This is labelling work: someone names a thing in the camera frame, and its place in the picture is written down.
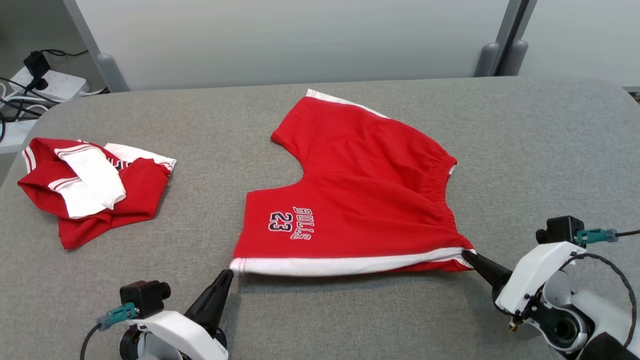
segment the teal connector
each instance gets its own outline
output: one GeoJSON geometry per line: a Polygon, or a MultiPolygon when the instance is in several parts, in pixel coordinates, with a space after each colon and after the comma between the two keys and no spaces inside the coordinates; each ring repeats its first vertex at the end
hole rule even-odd
{"type": "Polygon", "coordinates": [[[579,230],[577,232],[576,241],[580,245],[587,245],[591,243],[599,243],[601,241],[608,241],[610,243],[618,241],[615,229],[591,229],[591,230],[579,230]]]}
{"type": "Polygon", "coordinates": [[[138,315],[136,306],[132,302],[118,306],[115,309],[109,310],[106,315],[100,316],[95,319],[95,322],[100,324],[99,330],[105,331],[113,324],[123,322],[124,320],[133,319],[138,315]]]}

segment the gray partition foot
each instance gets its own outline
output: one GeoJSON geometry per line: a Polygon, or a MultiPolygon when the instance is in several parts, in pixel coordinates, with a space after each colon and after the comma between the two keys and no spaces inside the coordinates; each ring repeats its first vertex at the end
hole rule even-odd
{"type": "Polygon", "coordinates": [[[107,83],[110,92],[129,91],[129,86],[127,86],[126,81],[124,81],[113,56],[100,53],[97,57],[97,63],[102,70],[104,81],[107,83]]]}
{"type": "Polygon", "coordinates": [[[526,40],[518,40],[514,42],[509,48],[509,54],[504,61],[504,67],[502,68],[502,76],[516,76],[520,72],[520,66],[524,60],[524,56],[529,48],[529,43],[526,40]]]}
{"type": "Polygon", "coordinates": [[[482,51],[480,52],[480,59],[478,59],[478,65],[476,66],[474,78],[493,76],[493,70],[495,68],[495,62],[498,59],[499,52],[500,44],[497,42],[490,42],[483,46],[482,51]]]}

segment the clothing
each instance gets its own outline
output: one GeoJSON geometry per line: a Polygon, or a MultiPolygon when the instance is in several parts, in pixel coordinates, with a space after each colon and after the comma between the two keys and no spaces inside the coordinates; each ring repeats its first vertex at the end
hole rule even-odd
{"type": "Polygon", "coordinates": [[[246,197],[231,269],[329,276],[470,270],[445,202],[456,164],[416,129],[309,90],[271,139],[302,165],[295,184],[246,197]]]}
{"type": "Polygon", "coordinates": [[[42,211],[58,216],[60,242],[78,248],[114,227],[156,215],[176,160],[108,143],[34,138],[18,181],[42,211]]]}

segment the white partition panel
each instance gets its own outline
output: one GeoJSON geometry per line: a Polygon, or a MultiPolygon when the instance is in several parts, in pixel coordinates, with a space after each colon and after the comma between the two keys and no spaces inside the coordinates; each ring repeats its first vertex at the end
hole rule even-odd
{"type": "Polygon", "coordinates": [[[640,86],[640,1],[538,0],[520,75],[567,74],[640,86]]]}
{"type": "Polygon", "coordinates": [[[473,76],[508,0],[76,0],[131,90],[473,76]]]}

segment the gray table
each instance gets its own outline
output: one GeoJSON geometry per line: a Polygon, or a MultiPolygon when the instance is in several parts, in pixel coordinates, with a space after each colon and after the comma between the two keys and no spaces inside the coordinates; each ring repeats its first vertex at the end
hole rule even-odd
{"type": "MultiPolygon", "coordinates": [[[[513,267],[547,218],[640,227],[640,106],[581,78],[483,78],[111,94],[62,104],[33,136],[124,143],[178,159],[157,218],[62,249],[56,219],[15,183],[0,190],[0,358],[73,359],[94,319],[139,279],[171,284],[185,311],[230,260],[245,193],[293,183],[298,162],[269,141],[307,87],[364,104],[433,137],[459,161],[448,203],[459,230],[513,267]]],[[[597,244],[640,289],[640,239],[597,244]]],[[[572,271],[630,309],[619,279],[590,260],[572,271]]],[[[331,279],[236,277],[221,326],[233,359],[555,359],[517,341],[474,272],[331,279]]],[[[123,327],[88,359],[118,359],[123,327]]]]}

